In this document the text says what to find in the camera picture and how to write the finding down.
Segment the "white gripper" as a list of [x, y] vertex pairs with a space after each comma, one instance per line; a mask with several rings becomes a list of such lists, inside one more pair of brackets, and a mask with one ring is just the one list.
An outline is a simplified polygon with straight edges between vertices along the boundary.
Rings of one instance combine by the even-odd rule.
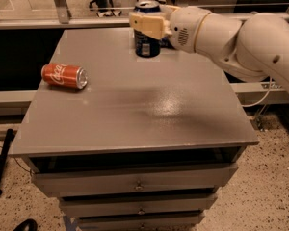
[[[161, 4], [160, 8], [163, 13], [171, 13], [171, 45], [177, 50], [195, 53], [200, 25], [211, 12], [194, 6], [179, 8]], [[162, 13], [132, 12], [129, 14], [129, 25], [153, 39], [162, 39], [169, 34], [169, 22]]]

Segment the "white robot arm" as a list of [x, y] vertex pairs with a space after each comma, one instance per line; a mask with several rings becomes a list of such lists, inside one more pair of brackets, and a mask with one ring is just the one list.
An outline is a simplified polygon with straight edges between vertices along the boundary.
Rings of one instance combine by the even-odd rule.
[[158, 13], [132, 12], [129, 24], [153, 39], [168, 38], [177, 50], [207, 57], [244, 82], [271, 77], [289, 94], [289, 23], [276, 14], [241, 21], [196, 6], [163, 6]]

